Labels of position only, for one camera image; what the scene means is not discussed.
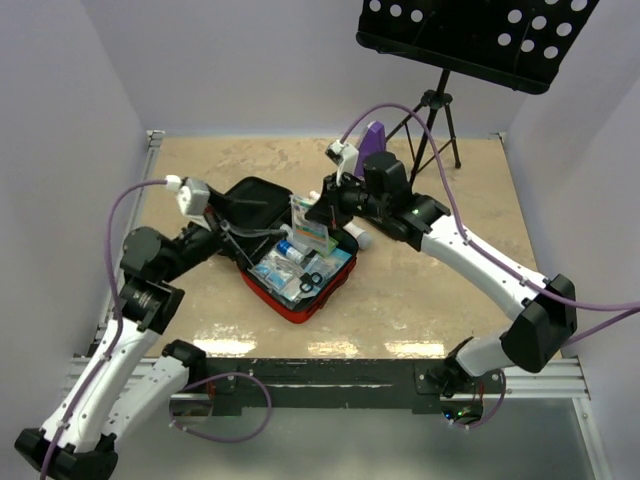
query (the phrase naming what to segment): scissors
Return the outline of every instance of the scissors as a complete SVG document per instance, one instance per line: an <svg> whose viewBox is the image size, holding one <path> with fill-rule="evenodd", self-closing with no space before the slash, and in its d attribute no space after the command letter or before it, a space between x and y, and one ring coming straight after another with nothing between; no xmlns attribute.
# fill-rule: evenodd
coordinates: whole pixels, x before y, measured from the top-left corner
<svg viewBox="0 0 640 480"><path fill-rule="evenodd" d="M310 293L315 287L322 285L324 277L319 272L305 272L302 267L286 258L276 257L275 261L276 265L282 270L298 277L300 280L300 291L302 293Z"/></svg>

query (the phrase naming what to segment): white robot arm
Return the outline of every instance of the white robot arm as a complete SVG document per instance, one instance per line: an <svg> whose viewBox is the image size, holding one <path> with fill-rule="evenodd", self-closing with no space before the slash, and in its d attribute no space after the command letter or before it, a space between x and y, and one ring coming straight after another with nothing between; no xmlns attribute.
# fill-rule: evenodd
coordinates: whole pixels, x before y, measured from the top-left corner
<svg viewBox="0 0 640 480"><path fill-rule="evenodd" d="M127 236L120 262L125 282L117 299L121 323L109 320L67 398L40 428L23 430L15 442L34 468L56 480L108 479L117 463L116 448L203 368L205 353L176 340L164 348L149 374L123 391L184 297L184 291L167 282L219 250L227 256L235 253L233 238L224 229L230 203L225 195L200 180L173 175L166 178L166 186L191 223L173 240L148 227Z"/></svg>
<svg viewBox="0 0 640 480"><path fill-rule="evenodd" d="M447 207L411 191L404 165L390 152L370 155L364 162L364 178L354 177L349 172L353 152L347 147L340 150L336 143L329 147L327 155L347 168L325 177L320 199L307 219L337 228L354 216L366 218L391 238L453 268L513 322L486 337L468 338L450 352L443 368L433 373L443 386L443 394L453 395L472 379L512 365L534 373L542 370L575 332L577 321L575 308L555 302L539 290L574 300L571 281L562 275L547 279L519 265L462 225L464 238ZM348 152L347 160L341 160L341 151ZM498 263L517 271L526 281L509 275Z"/></svg>

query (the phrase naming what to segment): white tube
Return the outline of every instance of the white tube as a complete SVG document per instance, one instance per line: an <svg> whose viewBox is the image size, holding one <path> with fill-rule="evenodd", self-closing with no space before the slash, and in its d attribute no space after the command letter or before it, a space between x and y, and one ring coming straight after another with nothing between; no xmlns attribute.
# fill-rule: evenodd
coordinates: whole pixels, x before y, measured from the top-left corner
<svg viewBox="0 0 640 480"><path fill-rule="evenodd" d="M309 197L311 198L311 200L315 201L320 198L320 194L318 192L312 191L312 192L309 192ZM358 246L362 250L369 249L373 244L373 238L371 237L371 234L366 230L363 230L362 228L358 227L353 222L347 223L344 226L344 229L347 232L349 232L349 234L358 241Z"/></svg>

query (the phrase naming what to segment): music stand tripod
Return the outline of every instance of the music stand tripod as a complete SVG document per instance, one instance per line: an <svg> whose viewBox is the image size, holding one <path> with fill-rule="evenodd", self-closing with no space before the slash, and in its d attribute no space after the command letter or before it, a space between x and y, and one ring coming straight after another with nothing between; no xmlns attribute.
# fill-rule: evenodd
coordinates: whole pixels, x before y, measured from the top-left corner
<svg viewBox="0 0 640 480"><path fill-rule="evenodd" d="M356 39L365 48L442 68L435 91L427 91L414 112L429 108L427 126L444 108L456 168L460 168L453 129L451 95L445 93L451 72L533 95L546 92L571 45L599 0L425 1L363 0ZM387 136L405 128L406 117ZM422 136L411 170L416 175L427 137Z"/></svg>
<svg viewBox="0 0 640 480"><path fill-rule="evenodd" d="M427 90L420 99L420 103L413 109L413 112L418 113L423 107L428 107L429 116L427 117L426 124L429 131L432 131L433 125L436 121L436 116L438 115L438 111L440 111L441 108L444 108L444 113L447 117L447 126L449 128L449 140L444 145L438 148L438 153L442 153L445 148L451 145L451 148L453 149L455 167L460 168L462 167L462 163L460 162L460 155L458 153L458 142L456 141L456 132L453 127L453 116L451 115L451 102L453 101L453 97L445 92L450 73L451 70L442 70L436 90ZM413 182L418 176L418 173L427 168L427 166L436 158L434 154L429 160L424 163L424 165L420 165L429 139L427 137L427 134L423 133L422 138L420 139L420 144L418 145L418 151L414 154L411 135L409 134L409 129L407 127L407 122L409 122L409 120L411 120L412 118L413 117L411 115L407 115L406 117L404 117L404 119L402 119L402 121L387 135L388 142L396 133L398 133L401 128L405 128L407 132L407 139L409 140L411 155L413 157L413 167L411 168L411 177L409 178L409 183L411 184L411 186L413 186Z"/></svg>

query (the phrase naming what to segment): perforated black panel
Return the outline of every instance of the perforated black panel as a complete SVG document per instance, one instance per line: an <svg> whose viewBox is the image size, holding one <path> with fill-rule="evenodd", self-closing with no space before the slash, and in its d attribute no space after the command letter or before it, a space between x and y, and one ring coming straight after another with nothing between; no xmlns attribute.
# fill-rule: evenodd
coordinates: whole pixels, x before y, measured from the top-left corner
<svg viewBox="0 0 640 480"><path fill-rule="evenodd" d="M598 0L364 0L358 43L514 90L548 90Z"/></svg>

